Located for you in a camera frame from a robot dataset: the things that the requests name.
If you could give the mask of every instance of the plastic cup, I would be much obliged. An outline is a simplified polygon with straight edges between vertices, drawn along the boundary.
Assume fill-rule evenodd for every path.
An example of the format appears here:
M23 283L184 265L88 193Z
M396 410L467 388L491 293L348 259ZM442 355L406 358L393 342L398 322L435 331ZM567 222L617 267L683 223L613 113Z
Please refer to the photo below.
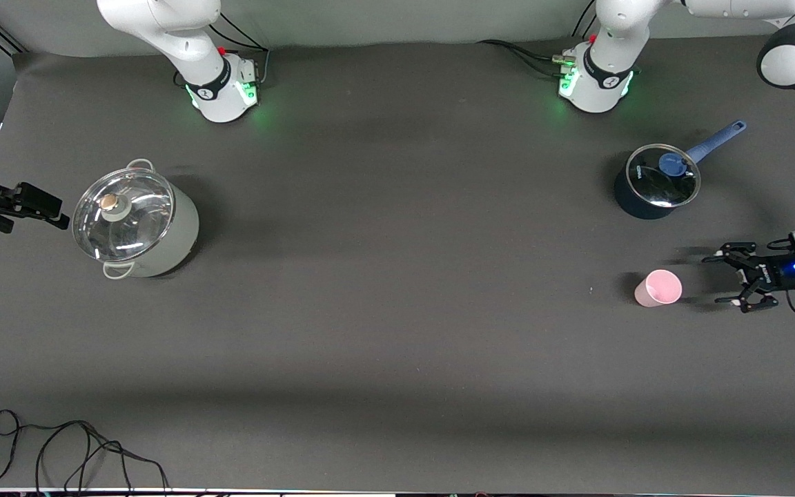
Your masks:
M666 269L656 269L649 274L637 289L634 298L643 307L657 307L679 300L683 294L683 284L679 277Z

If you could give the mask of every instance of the saucepan handle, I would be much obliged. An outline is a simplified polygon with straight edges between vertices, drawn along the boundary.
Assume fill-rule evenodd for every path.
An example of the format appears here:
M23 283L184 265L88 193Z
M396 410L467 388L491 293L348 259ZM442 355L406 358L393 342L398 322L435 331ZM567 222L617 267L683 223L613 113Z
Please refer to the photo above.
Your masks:
M146 163L146 165L136 166L136 164L143 164L143 163ZM153 173L155 172L155 166L152 166L152 163L149 161L149 159L143 159L143 158L134 159L129 163L127 163L126 167L135 167L137 169L148 169L151 170Z
M122 280L125 277L130 276L133 273L133 268L137 267L137 265L133 262L127 264L109 264L104 263L104 276L108 277L110 280ZM123 273L113 273L112 270L123 270Z
M742 120L735 121L731 125L723 127L723 129L714 133L710 138L705 139L701 144L689 148L687 154L689 154L689 157L691 157L691 160L695 161L695 163L700 163L704 157L707 157L707 154L710 154L710 152L713 152L717 147L725 144L725 142L728 142L730 139L735 138L745 129L747 129L747 123Z

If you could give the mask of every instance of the table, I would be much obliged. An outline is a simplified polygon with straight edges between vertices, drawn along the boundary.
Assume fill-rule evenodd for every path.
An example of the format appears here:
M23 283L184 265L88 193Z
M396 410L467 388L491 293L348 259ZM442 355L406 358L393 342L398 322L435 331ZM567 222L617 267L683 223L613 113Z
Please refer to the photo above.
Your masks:
M651 41L605 115L498 47L290 48L225 125L163 57L19 59L0 182L71 211L146 157L202 232L176 273L119 282L69 232L0 235L0 408L88 419L175 487L795 495L795 315L709 303L737 282L697 264L795 229L795 92L759 81L761 44ZM631 150L735 119L693 204L618 210ZM640 308L658 267L685 298ZM32 485L41 440L0 485ZM122 487L114 458L92 484Z

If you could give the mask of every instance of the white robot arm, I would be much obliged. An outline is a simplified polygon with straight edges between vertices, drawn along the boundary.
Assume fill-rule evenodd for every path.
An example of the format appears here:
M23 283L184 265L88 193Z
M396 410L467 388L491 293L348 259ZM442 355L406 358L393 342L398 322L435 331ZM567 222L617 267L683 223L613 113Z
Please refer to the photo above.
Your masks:
M110 26L170 59L208 120L237 119L257 103L253 61L221 53L202 30L217 20L220 0L97 0L97 8Z
M779 27L766 41L757 59L757 73L776 88L795 89L795 0L673 0L697 17L764 19ZM599 0L596 6L600 32L565 50L554 61L562 64L559 95L588 113L605 113L627 94L634 76L632 67L649 40L649 22L672 0ZM739 295L731 302L742 312L778 305L775 291L795 290L795 231L769 244L772 255L757 255L756 244L730 242L704 262L731 265L741 276ZM760 295L759 302L748 298Z
M760 54L765 67L760 75L779 88L795 88L795 0L598 0L600 32L595 42L583 41L562 54L572 66L559 95L587 113L615 107L627 94L631 67L649 41L649 22L668 3L682 3L697 17L763 19L782 26L769 39L773 46L767 43L773 50Z

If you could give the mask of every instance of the pot lid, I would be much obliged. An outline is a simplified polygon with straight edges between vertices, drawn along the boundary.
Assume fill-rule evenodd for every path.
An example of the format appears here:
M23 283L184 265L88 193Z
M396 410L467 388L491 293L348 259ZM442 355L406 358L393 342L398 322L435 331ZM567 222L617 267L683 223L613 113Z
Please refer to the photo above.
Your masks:
M640 199L663 208L688 204L701 188L695 161L679 148L664 144L634 151L627 160L625 178Z
M154 170L128 167L98 179L81 196L72 235L98 261L126 261L158 243L173 215L174 192L167 179Z

